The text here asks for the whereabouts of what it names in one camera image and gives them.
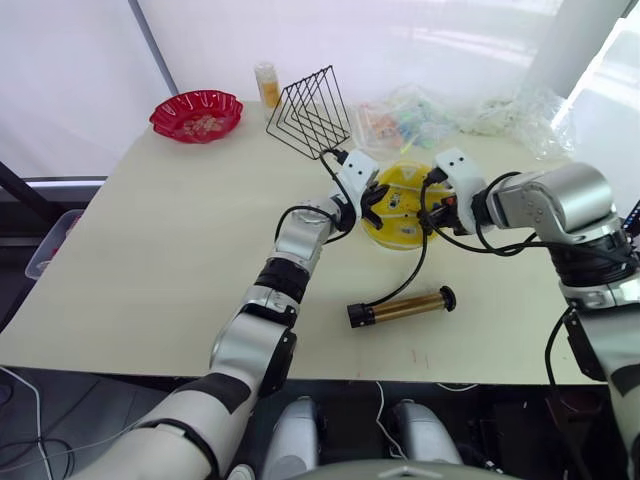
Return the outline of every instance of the black metal rack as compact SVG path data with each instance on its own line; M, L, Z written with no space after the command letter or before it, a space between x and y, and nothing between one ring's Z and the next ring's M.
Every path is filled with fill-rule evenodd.
M347 140L350 130L331 65L285 87L267 125L267 133L311 159Z

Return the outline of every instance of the yellow plate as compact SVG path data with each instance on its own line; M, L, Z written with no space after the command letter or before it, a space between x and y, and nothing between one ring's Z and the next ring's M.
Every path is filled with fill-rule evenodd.
M380 216L383 226L376 230L366 220L362 220L362 225L369 236L383 247L412 250L422 246L417 213L420 210L420 187L429 171L431 168L422 163L400 161L378 175L378 183L389 185L389 191L371 210ZM451 191L441 185L430 186L426 194L427 210L449 195Z

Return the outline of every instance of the tabletop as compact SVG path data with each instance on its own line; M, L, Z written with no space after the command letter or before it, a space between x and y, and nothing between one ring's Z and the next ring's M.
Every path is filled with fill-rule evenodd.
M147 130L0 334L0 364L206 373L216 334L262 269L281 213L331 188L318 162L264 127L259 106L249 104L233 132L207 145ZM463 134L414 156L430 163L452 146L474 158L487 179L554 166L512 141ZM487 237L501 244L529 233L494 230ZM542 249L500 258L436 239L402 295L449 285L457 308L351 329L346 306L395 289L418 255L385 249L360 226L325 246L294 328L289 377L546 383L544 347L565 304ZM589 383L564 337L553 355L558 382Z

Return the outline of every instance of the red bowl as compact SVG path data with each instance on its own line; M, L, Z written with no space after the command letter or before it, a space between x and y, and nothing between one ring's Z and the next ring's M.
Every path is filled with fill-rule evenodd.
M219 90L181 93L158 105L149 117L153 130L183 143L224 137L240 121L243 105Z

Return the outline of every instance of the clear plastic bag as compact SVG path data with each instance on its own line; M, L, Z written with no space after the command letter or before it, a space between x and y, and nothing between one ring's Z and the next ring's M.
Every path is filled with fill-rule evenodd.
M565 99L548 88L525 88L516 95L483 102L458 113L464 133L502 135L522 143L538 160L571 158L575 130Z
M431 148L458 131L456 122L416 85L358 105L353 117L356 146L379 161L396 160L412 146Z

